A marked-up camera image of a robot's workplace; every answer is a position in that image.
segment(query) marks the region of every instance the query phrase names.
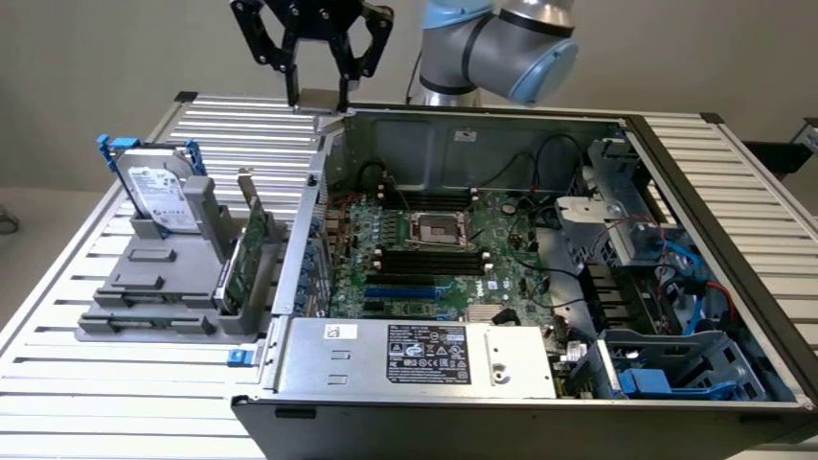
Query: power supply label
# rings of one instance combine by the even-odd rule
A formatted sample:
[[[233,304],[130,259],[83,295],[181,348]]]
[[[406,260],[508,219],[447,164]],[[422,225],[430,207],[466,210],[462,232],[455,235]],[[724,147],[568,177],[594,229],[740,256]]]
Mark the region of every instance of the power supply label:
[[[386,343],[393,383],[471,384],[465,326],[390,325]]]

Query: white wall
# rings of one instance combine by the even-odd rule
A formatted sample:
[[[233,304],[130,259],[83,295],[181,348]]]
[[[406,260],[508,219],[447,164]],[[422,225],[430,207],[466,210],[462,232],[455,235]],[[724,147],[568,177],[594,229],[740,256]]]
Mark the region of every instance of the white wall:
[[[423,2],[383,3],[397,28],[358,100],[403,98],[419,47]],[[818,114],[814,17],[806,0],[577,0],[582,60],[548,105],[714,111],[785,139]],[[326,49],[299,64],[303,86],[335,87]],[[283,95],[227,0],[0,0],[0,184],[102,190],[98,134],[147,134],[179,90]]]

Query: blue cable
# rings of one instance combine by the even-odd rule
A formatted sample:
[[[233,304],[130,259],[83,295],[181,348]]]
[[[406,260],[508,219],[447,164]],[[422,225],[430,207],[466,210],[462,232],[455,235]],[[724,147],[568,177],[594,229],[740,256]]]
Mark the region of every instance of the blue cable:
[[[674,251],[677,254],[684,255],[688,259],[693,261],[693,266],[696,267],[697,271],[702,269],[702,258],[697,254],[693,254],[693,252],[685,249],[680,244],[676,244],[673,241],[669,240],[660,240],[658,245],[660,247],[662,245],[668,245],[668,248],[672,251]]]
[[[688,327],[682,332],[682,335],[692,335],[696,333],[696,326],[700,324],[700,319],[702,319],[702,309],[705,307],[705,302],[702,299],[697,297],[696,299],[696,308],[693,309],[693,317],[690,318],[690,322],[688,323]]]

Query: green circuit board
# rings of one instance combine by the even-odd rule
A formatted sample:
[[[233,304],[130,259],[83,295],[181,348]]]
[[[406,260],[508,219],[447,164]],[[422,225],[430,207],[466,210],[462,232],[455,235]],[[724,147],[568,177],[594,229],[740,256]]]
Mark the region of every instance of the green circuit board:
[[[544,308],[550,305],[550,295],[540,290],[545,275],[524,267],[513,257],[514,252],[526,264],[542,266],[537,252],[529,252],[530,236],[536,235],[530,220],[509,215],[509,205],[517,208],[520,200],[520,197],[506,194],[485,194],[463,213],[385,210],[366,197],[337,206],[335,210],[349,217],[349,222],[341,221],[345,237],[335,240],[333,245],[334,289],[329,315],[474,321],[477,311],[487,311],[481,315],[486,320],[486,314],[491,317],[493,311],[514,309],[525,325],[552,324],[550,309]],[[454,222],[458,218],[463,232],[461,244],[418,242],[418,219],[449,219]],[[479,250],[491,254],[494,267],[483,276],[437,275],[435,299],[365,297],[367,276],[379,273],[373,264],[377,247],[471,253]],[[521,289],[522,283],[526,284],[525,291]],[[365,310],[367,301],[382,302],[383,310]]]

